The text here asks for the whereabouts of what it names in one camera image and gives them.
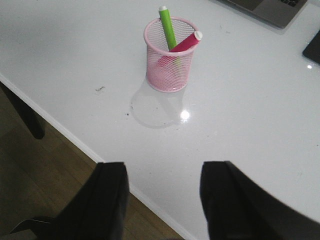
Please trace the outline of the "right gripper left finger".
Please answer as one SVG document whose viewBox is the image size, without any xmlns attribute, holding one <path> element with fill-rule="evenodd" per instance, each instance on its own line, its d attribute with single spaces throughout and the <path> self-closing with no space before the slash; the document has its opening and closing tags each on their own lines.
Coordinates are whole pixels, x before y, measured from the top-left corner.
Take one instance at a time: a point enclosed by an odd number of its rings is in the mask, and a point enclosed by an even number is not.
<svg viewBox="0 0 320 240">
<path fill-rule="evenodd" d="M 100 162 L 56 217 L 26 219 L 12 233 L 31 230 L 39 240 L 120 240 L 128 197 L 125 164 Z"/>
</svg>

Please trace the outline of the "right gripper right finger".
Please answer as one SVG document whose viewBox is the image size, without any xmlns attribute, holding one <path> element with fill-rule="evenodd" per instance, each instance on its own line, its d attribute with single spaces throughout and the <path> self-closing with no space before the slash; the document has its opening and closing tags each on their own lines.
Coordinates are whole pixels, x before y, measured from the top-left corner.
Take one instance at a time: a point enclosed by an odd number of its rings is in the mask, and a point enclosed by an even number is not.
<svg viewBox="0 0 320 240">
<path fill-rule="evenodd" d="M 206 161 L 200 199 L 211 240 L 318 240 L 320 224 L 282 203 L 230 161 Z"/>
</svg>

